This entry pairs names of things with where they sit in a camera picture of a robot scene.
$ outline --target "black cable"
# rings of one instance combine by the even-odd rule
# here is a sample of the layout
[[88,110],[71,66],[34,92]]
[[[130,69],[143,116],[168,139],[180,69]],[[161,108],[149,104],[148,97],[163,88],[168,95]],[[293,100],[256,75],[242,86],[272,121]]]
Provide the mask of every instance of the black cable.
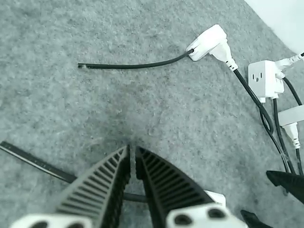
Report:
[[257,105],[258,109],[260,110],[260,112],[262,113],[262,115],[265,117],[266,122],[269,126],[268,131],[270,131],[271,133],[274,132],[274,126],[272,124],[271,118],[268,114],[268,112],[266,111],[266,109],[264,108],[264,106],[262,105],[262,103],[259,101],[259,99],[257,98],[257,96],[255,95],[255,93],[251,90],[251,88],[249,87],[248,83],[245,81],[245,79],[243,78],[243,76],[241,75],[241,73],[236,69],[233,71],[234,74],[237,76],[237,78],[239,79],[239,81],[241,82],[242,86],[245,88],[245,90],[247,91],[247,93],[250,95],[251,99],[254,101],[254,103]]
[[291,82],[288,80],[288,78],[284,77],[283,80],[286,83],[286,85],[289,87],[289,89],[290,89],[291,93],[293,94],[295,100],[297,101],[298,105],[302,105],[301,99],[299,98],[298,94],[295,91],[295,88],[293,87]]
[[301,176],[304,176],[303,168],[302,168],[302,161],[301,161],[301,155],[300,155],[300,149],[295,150],[297,163],[298,163],[298,169]]
[[291,163],[291,160],[290,160],[290,157],[289,157],[289,154],[288,154],[288,151],[286,149],[286,146],[285,146],[285,143],[284,143],[284,140],[283,140],[283,136],[282,136],[282,133],[281,133],[281,127],[280,127],[280,124],[279,124],[279,116],[278,116],[278,110],[277,110],[277,100],[273,99],[273,103],[274,103],[275,128],[276,128],[277,136],[279,138],[279,142],[280,142],[281,147],[283,149],[283,153],[284,153],[284,155],[285,155],[285,157],[287,159],[287,163],[288,163],[290,172],[292,174],[295,174],[294,166]]
[[281,150],[278,142],[276,141],[276,139],[274,138],[274,136],[272,135],[272,133],[269,131],[268,127],[267,127],[267,124],[265,122],[265,117],[263,116],[263,114],[260,112],[260,117],[261,117],[261,120],[262,120],[262,123],[263,123],[263,126],[265,127],[266,129],[266,132],[267,134],[269,135],[269,137],[271,138],[272,142],[275,144],[275,147],[277,149],[277,151],[279,152],[281,158],[282,158],[282,161],[283,161],[283,164],[284,164],[284,168],[285,168],[285,172],[289,172],[288,170],[288,165],[287,165],[287,161],[286,161],[286,158],[285,158],[285,155],[283,153],[283,151]]
[[261,117],[263,126],[265,127],[269,137],[271,138],[271,140],[275,144],[275,147],[277,148],[277,150],[279,151],[279,153],[281,155],[281,158],[283,160],[283,164],[284,164],[284,167],[285,167],[285,171],[288,172],[288,167],[287,167],[288,161],[286,162],[285,154],[282,152],[280,146],[278,145],[277,141],[273,137],[274,127],[273,127],[273,124],[272,124],[272,121],[271,121],[271,118],[270,118],[268,112],[264,108],[263,104],[259,101],[259,99],[255,95],[255,93],[251,90],[251,88],[249,87],[249,85],[247,84],[245,79],[242,77],[241,73],[237,69],[234,70],[233,72],[235,73],[235,75],[237,76],[237,78],[241,82],[242,86],[247,91],[247,93],[250,95],[251,99],[255,102],[255,104],[259,108],[260,117]]
[[189,51],[185,52],[181,56],[176,58],[166,60],[163,62],[158,63],[147,63],[147,64],[138,64],[138,65],[111,65],[111,64],[89,64],[89,63],[78,63],[78,68],[89,68],[89,69],[142,69],[142,68],[150,68],[150,67],[160,67],[164,65],[168,65],[171,63],[175,63],[182,58],[185,58],[189,54],[191,54],[194,49],[190,49]]
[[[46,172],[53,177],[56,177],[58,179],[61,179],[67,183],[72,183],[77,179],[76,176],[66,173],[60,169],[57,169],[56,167],[46,163],[45,161],[34,157],[33,155],[19,149],[18,147],[8,143],[8,142],[1,142],[0,143],[0,149],[15,156],[16,158],[19,158],[23,162],[26,162],[27,164],[30,164],[34,166],[35,168]],[[145,196],[137,195],[137,194],[131,194],[131,193],[124,193],[123,199],[133,202],[141,202],[146,203],[147,199]]]

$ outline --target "black power cord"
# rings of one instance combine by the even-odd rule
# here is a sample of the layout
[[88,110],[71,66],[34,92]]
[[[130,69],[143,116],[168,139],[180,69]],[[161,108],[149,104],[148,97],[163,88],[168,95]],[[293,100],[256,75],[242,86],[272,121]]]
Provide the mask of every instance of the black power cord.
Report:
[[285,143],[284,143],[284,140],[283,140],[283,136],[282,136],[282,133],[281,133],[281,127],[280,127],[280,124],[279,124],[279,116],[278,116],[277,100],[276,99],[273,99],[273,104],[274,104],[274,119],[275,119],[275,128],[276,128],[277,136],[279,138],[279,142],[280,142],[281,147],[283,149],[283,153],[284,153],[284,155],[287,159],[287,163],[288,163],[288,166],[290,168],[290,172],[292,174],[295,174],[294,166],[291,163],[290,156],[289,156],[288,151],[286,149],[286,146],[285,146]]
[[282,158],[282,161],[283,161],[283,165],[284,165],[284,168],[285,168],[285,172],[289,172],[289,169],[288,169],[288,163],[286,161],[286,158],[285,158],[285,155],[283,153],[283,151],[281,150],[280,148],[280,145],[279,143],[276,141],[276,139],[274,138],[273,136],[273,133],[270,132],[267,124],[266,124],[266,121],[265,121],[265,117],[263,116],[263,114],[260,112],[260,117],[261,117],[261,120],[262,120],[262,123],[263,123],[263,126],[265,127],[265,130],[267,132],[267,134],[269,135],[270,139],[272,140],[272,142],[274,143],[277,151],[279,152],[281,158]]
[[268,112],[266,111],[266,109],[264,108],[264,106],[262,105],[262,103],[259,101],[259,99],[255,95],[255,93],[251,90],[250,86],[245,81],[245,79],[243,78],[243,76],[241,75],[241,73],[237,69],[234,70],[233,72],[237,76],[238,80],[241,82],[242,86],[245,88],[245,90],[247,91],[247,93],[250,95],[251,99],[257,105],[257,107],[260,110],[260,112],[262,113],[262,115],[265,117],[265,120],[266,120],[266,122],[268,124],[268,127],[269,127],[268,130],[271,133],[273,133],[274,132],[274,126],[272,124],[272,121],[271,121],[271,118],[270,118]]
[[[76,176],[66,173],[60,169],[57,169],[56,167],[52,166],[51,164],[48,164],[47,162],[34,157],[33,155],[19,149],[18,147],[14,146],[8,142],[1,142],[0,149],[19,158],[23,162],[26,162],[27,164],[30,164],[30,165],[34,166],[35,168],[37,168],[43,172],[46,172],[53,177],[61,179],[67,183],[72,183],[73,181],[75,181],[77,179]],[[140,202],[140,203],[147,202],[147,199],[145,196],[126,193],[126,192],[123,194],[123,199],[127,200],[127,201]]]
[[268,114],[268,112],[266,111],[266,109],[264,108],[263,104],[259,101],[259,99],[257,98],[257,96],[255,95],[255,93],[251,90],[250,86],[247,84],[247,82],[245,81],[245,79],[242,77],[241,73],[236,69],[233,71],[234,74],[237,76],[237,78],[239,79],[239,81],[241,82],[242,86],[245,88],[245,90],[247,91],[247,93],[250,95],[251,99],[255,102],[255,104],[257,105],[259,112],[260,112],[260,117],[263,123],[263,126],[265,127],[265,130],[267,132],[267,134],[269,135],[269,137],[271,138],[272,142],[275,144],[275,147],[277,148],[279,154],[281,155],[283,164],[284,164],[284,168],[285,171],[288,172],[288,166],[293,169],[292,163],[288,162],[288,160],[286,161],[286,155],[285,153],[281,150],[279,144],[277,143],[276,139],[273,136],[273,132],[274,132],[274,127],[272,124],[272,120]]
[[290,91],[293,94],[293,96],[294,96],[295,100],[297,101],[298,105],[302,105],[302,101],[301,101],[300,97],[298,96],[298,94],[296,93],[295,88],[293,87],[291,82],[286,77],[284,77],[283,80],[286,83],[286,85],[288,86],[288,88],[290,89]]
[[150,68],[150,67],[160,67],[164,65],[168,65],[171,63],[175,63],[182,58],[185,58],[189,54],[191,54],[194,49],[190,49],[184,54],[162,62],[158,63],[147,63],[147,64],[138,64],[138,65],[111,65],[111,64],[89,64],[89,63],[78,63],[78,68],[89,68],[89,69],[142,69],[142,68]]
[[300,173],[301,176],[304,176],[303,168],[302,168],[302,161],[301,161],[300,150],[299,150],[299,149],[296,149],[296,150],[295,150],[295,153],[296,153],[296,158],[297,158],[299,173]]
[[[291,84],[291,82],[288,80],[288,78],[284,77],[283,80],[286,83],[286,85],[288,86],[288,88],[290,89],[290,91],[293,94],[293,96],[294,96],[296,102],[298,103],[298,105],[303,105],[303,103],[302,103],[299,95],[296,93],[295,88],[293,87],[293,85]],[[301,162],[300,150],[296,149],[295,153],[296,153],[299,173],[300,173],[300,175],[304,176],[304,174],[303,174],[303,168],[302,168],[302,162]]]

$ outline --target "white plug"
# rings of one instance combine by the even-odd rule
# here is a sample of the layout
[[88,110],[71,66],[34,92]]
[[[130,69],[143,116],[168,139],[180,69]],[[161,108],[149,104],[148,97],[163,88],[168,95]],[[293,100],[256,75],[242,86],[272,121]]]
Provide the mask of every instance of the white plug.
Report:
[[290,67],[292,64],[296,63],[297,61],[304,59],[304,55],[302,54],[292,56],[291,58],[284,58],[275,62],[276,66],[280,71],[284,70],[287,67]]
[[278,117],[280,126],[285,129],[287,135],[291,138],[294,148],[299,149],[300,142],[297,122],[304,120],[304,105],[279,112]]
[[266,98],[278,98],[278,94],[284,92],[282,79],[276,78],[278,71],[276,63],[270,60],[249,64],[248,84],[261,103],[265,103]]
[[299,149],[301,147],[300,141],[299,141],[299,132],[298,132],[297,124],[298,123],[296,122],[296,123],[291,123],[289,125],[283,126],[287,135],[293,141],[293,145],[294,145],[295,149]]
[[193,49],[189,54],[193,61],[198,61],[207,54],[213,55],[218,60],[226,63],[230,70],[238,68],[231,56],[231,50],[227,43],[227,34],[220,25],[214,25],[200,34],[188,47],[187,51]]

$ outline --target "electrical plug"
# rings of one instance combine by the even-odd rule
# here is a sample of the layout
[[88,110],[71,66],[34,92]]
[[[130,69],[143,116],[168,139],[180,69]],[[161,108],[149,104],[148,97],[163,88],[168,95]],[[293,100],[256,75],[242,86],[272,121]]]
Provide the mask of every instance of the electrical plug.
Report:
[[280,126],[285,129],[287,135],[291,138],[294,147],[299,149],[300,142],[297,123],[304,120],[304,105],[279,112],[278,117]]
[[198,61],[207,54],[226,63],[230,70],[238,68],[231,56],[231,50],[227,43],[227,34],[220,25],[214,25],[200,34],[188,47],[187,51],[193,49],[189,54],[193,61]]

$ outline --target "cut cable end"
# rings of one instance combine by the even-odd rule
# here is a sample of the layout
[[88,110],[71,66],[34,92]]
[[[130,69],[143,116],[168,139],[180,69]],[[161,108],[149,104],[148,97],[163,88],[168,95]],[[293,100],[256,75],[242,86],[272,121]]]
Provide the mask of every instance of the cut cable end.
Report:
[[82,69],[82,68],[87,68],[86,64],[84,63],[78,63],[78,68]]

